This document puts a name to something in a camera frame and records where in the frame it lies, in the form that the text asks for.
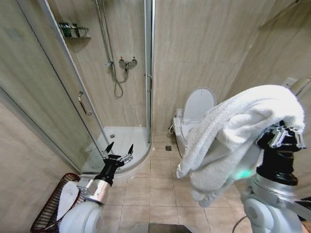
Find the bidet hose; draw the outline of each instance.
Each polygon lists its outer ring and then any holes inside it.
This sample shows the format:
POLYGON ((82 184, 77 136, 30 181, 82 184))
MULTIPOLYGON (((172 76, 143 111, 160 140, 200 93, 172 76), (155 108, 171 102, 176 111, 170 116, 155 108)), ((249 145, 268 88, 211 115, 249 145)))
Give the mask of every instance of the bidet hose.
POLYGON ((171 125, 169 128, 169 134, 173 134, 174 133, 174 125, 171 125))

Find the bathroom wall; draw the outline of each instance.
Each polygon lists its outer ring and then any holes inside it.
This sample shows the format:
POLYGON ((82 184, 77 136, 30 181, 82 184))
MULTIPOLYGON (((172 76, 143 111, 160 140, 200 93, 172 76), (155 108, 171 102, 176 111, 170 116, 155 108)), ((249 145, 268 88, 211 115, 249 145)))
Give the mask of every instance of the bathroom wall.
MULTIPOLYGON (((263 84, 281 84, 286 77, 311 77, 311 1, 301 0, 269 16, 259 29, 227 97, 263 84)), ((311 91, 301 99, 307 128, 305 143, 311 145, 311 91)), ((298 193, 311 194, 310 149, 295 156, 295 174, 299 178, 298 193)))
POLYGON ((153 131, 167 132, 175 109, 183 108, 198 87, 209 87, 218 103, 225 99, 273 4, 271 0, 155 2, 153 131))
POLYGON ((0 116, 0 232, 26 233, 73 171, 1 102, 0 116))
POLYGON ((88 27, 90 39, 66 39, 67 46, 86 85, 103 126, 145 126, 144 77, 144 10, 143 0, 104 0, 117 78, 124 79, 119 59, 131 60, 138 65, 131 69, 124 95, 114 97, 114 83, 97 16, 95 0, 49 0, 57 22, 77 23, 88 27))

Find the red laundry basket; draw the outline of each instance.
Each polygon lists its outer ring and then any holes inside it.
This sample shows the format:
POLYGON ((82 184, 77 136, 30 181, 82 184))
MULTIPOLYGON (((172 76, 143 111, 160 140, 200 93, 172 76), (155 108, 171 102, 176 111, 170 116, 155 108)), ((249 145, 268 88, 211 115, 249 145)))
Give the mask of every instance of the red laundry basket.
MULTIPOLYGON (((42 232, 55 232, 58 233, 58 225, 63 217, 59 220, 57 218, 57 210, 58 204, 60 199, 60 194, 64 185, 68 181, 79 181, 80 177, 74 173, 67 173, 63 176, 60 180, 54 191, 52 192, 51 196, 49 197, 47 203, 44 205, 42 210, 40 211, 39 215, 35 219, 34 223, 32 224, 30 231, 33 233, 42 233, 42 232)), ((76 204, 79 204, 84 201, 82 194, 78 193, 77 198, 70 209, 72 209, 76 204)))

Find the shower shelf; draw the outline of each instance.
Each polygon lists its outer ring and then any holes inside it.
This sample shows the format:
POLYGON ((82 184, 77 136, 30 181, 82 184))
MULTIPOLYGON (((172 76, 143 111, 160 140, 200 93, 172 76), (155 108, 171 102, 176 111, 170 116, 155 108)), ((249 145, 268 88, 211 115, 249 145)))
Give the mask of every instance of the shower shelf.
POLYGON ((59 23, 58 27, 60 28, 62 35, 65 39, 90 39, 88 36, 88 28, 78 27, 76 25, 69 25, 68 23, 59 23))

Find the towel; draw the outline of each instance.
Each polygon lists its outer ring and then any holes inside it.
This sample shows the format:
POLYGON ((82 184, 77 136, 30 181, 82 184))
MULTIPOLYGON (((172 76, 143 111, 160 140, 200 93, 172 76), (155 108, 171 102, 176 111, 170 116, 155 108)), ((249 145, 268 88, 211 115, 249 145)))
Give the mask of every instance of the towel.
POLYGON ((67 213, 77 199, 78 194, 79 189, 77 187, 77 182, 68 181, 64 185, 59 198, 56 220, 59 220, 67 213))
POLYGON ((261 150, 254 142, 281 120, 298 133, 304 130, 303 109, 283 86, 253 87, 222 102, 189 132, 177 177, 190 172, 192 198, 208 207, 235 180, 255 173, 261 150))

